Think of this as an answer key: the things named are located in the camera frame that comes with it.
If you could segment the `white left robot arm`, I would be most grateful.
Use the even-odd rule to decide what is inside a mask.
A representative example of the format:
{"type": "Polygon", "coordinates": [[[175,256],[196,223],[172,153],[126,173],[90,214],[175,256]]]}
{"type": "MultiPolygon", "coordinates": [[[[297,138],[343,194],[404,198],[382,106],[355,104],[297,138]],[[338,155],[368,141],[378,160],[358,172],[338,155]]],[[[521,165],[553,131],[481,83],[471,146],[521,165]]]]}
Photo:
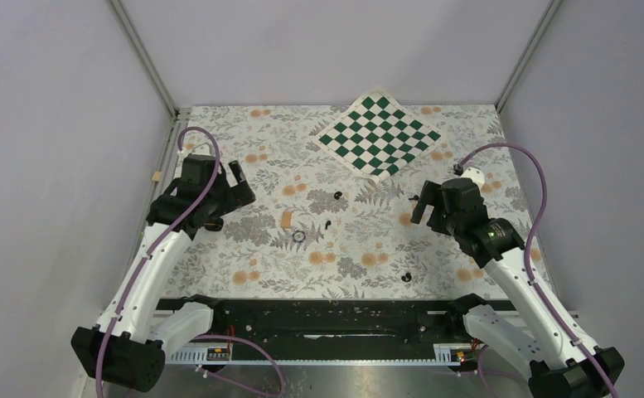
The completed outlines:
{"type": "Polygon", "coordinates": [[[138,252],[112,302],[92,328],[78,327],[71,338],[89,377],[148,392],[166,360],[195,335],[209,341],[225,335],[225,315],[202,303],[187,303],[159,324],[153,314],[197,232],[220,231],[225,215],[254,200],[238,162],[224,167],[211,155],[184,158],[180,176],[151,203],[138,252]]]}

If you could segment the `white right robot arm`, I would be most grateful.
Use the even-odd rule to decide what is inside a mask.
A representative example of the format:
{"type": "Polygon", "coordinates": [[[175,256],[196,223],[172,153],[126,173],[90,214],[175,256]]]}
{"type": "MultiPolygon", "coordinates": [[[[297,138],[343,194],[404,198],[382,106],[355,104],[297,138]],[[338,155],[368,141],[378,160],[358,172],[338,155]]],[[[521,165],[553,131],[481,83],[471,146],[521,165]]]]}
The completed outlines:
{"type": "Polygon", "coordinates": [[[509,362],[534,397],[614,396],[624,360],[614,347],[602,348],[545,285],[513,225],[491,218],[481,194],[482,172],[475,168],[441,184],[426,181],[411,221],[419,224],[432,209],[428,227],[452,237],[460,250],[495,281],[528,330],[502,319],[486,300],[469,294],[447,316],[447,334],[470,337],[509,362]]]}

